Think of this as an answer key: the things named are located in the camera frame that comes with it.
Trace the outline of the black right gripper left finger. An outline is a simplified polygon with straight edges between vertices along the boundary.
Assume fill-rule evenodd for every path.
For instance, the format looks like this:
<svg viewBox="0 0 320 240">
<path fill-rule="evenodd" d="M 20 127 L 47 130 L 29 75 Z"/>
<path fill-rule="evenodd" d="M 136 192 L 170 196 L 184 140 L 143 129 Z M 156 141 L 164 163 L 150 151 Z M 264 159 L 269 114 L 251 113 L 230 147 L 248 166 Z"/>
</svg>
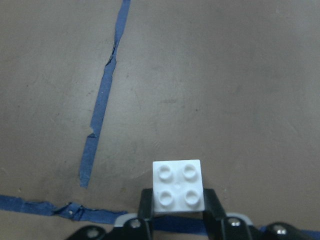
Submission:
<svg viewBox="0 0 320 240">
<path fill-rule="evenodd" d="M 137 217 L 143 221 L 148 240 L 153 239 L 154 216 L 153 189 L 145 188 L 141 191 Z"/>
</svg>

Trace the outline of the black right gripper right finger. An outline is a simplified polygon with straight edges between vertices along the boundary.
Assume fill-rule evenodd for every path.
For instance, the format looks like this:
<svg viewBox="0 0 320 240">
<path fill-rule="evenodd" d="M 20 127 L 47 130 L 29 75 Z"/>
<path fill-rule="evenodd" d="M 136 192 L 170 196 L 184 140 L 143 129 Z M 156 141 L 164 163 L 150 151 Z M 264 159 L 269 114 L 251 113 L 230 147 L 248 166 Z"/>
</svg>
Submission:
<svg viewBox="0 0 320 240">
<path fill-rule="evenodd" d="M 203 189 L 204 211 L 202 220 L 209 240 L 222 240 L 222 220 L 226 212 L 214 189 Z"/>
</svg>

